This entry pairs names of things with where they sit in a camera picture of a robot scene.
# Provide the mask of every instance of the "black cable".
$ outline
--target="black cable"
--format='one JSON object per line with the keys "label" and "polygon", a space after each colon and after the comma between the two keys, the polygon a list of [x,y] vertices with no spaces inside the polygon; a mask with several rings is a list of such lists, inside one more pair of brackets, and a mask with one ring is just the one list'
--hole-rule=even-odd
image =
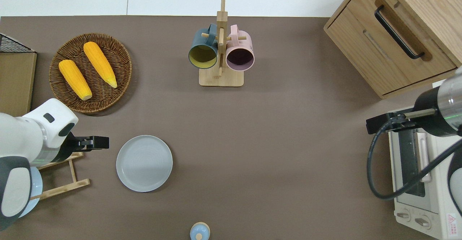
{"label": "black cable", "polygon": [[440,164],[444,159],[446,159],[448,156],[450,156],[452,153],[454,153],[456,150],[459,148],[462,148],[462,139],[451,145],[449,148],[444,150],[443,153],[438,155],[433,161],[431,161],[427,167],[425,167],[419,174],[414,176],[411,180],[409,180],[406,184],[401,187],[401,189],[398,189],[397,191],[393,192],[392,194],[388,195],[383,195],[380,194],[376,187],[374,186],[374,182],[372,181],[372,153],[374,151],[375,145],[377,143],[377,139],[379,136],[384,133],[387,128],[393,123],[393,121],[396,120],[396,118],[388,120],[386,123],[384,123],[378,132],[375,134],[374,138],[372,139],[371,146],[369,147],[369,152],[367,155],[367,181],[369,183],[369,187],[371,188],[371,191],[374,193],[374,195],[380,199],[383,200],[392,200],[395,197],[398,197],[399,195],[403,194],[404,192],[408,191],[411,187],[416,185],[425,175],[427,175],[431,170],[433,170],[438,164]]}

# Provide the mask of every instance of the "oven knob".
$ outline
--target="oven knob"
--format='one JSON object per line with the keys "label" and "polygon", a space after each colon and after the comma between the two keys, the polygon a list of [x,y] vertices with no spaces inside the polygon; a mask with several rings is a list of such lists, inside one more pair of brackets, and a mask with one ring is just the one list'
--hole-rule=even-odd
{"label": "oven knob", "polygon": [[396,216],[402,217],[402,218],[409,218],[409,214],[406,214],[406,213],[397,213]]}
{"label": "oven knob", "polygon": [[407,210],[407,209],[403,209],[402,212],[397,212],[395,210],[395,216],[403,218],[404,220],[406,220],[408,222],[411,221],[411,215],[409,213],[409,210]]}
{"label": "oven knob", "polygon": [[416,218],[415,221],[416,223],[418,223],[422,227],[425,227],[428,230],[432,227],[432,224],[430,223],[430,219],[426,215]]}

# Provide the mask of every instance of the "mug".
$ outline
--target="mug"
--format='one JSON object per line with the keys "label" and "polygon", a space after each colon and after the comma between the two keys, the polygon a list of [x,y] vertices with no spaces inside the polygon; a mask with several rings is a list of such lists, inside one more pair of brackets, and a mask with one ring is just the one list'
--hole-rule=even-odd
{"label": "mug", "polygon": [[[203,37],[202,33],[207,33],[208,38]],[[215,40],[217,35],[217,25],[210,23],[208,29],[200,29],[196,32],[193,44],[189,50],[189,61],[200,69],[209,69],[215,65],[218,58],[218,44]]]}
{"label": "mug", "polygon": [[[230,36],[231,41],[226,44],[226,65],[236,71],[248,70],[254,64],[254,49],[250,35],[233,25]],[[239,36],[246,36],[246,39],[238,40]]]}

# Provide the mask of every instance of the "wooden cabinet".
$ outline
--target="wooden cabinet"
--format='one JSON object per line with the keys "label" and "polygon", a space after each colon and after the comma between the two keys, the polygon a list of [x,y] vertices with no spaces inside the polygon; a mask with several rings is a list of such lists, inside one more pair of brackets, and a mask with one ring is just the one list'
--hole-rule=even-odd
{"label": "wooden cabinet", "polygon": [[344,0],[324,30],[381,98],[462,62],[462,0]]}

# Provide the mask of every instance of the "wooden mug tree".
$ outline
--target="wooden mug tree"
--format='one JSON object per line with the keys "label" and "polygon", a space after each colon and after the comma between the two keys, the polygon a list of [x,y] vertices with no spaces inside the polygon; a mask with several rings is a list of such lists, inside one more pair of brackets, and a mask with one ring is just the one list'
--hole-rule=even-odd
{"label": "wooden mug tree", "polygon": [[209,69],[199,69],[199,84],[204,87],[241,87],[244,85],[244,72],[235,71],[226,66],[226,41],[231,37],[226,37],[228,29],[228,12],[225,11],[225,0],[221,0],[221,10],[217,12],[217,34],[215,39],[218,41],[218,59],[215,66]]}

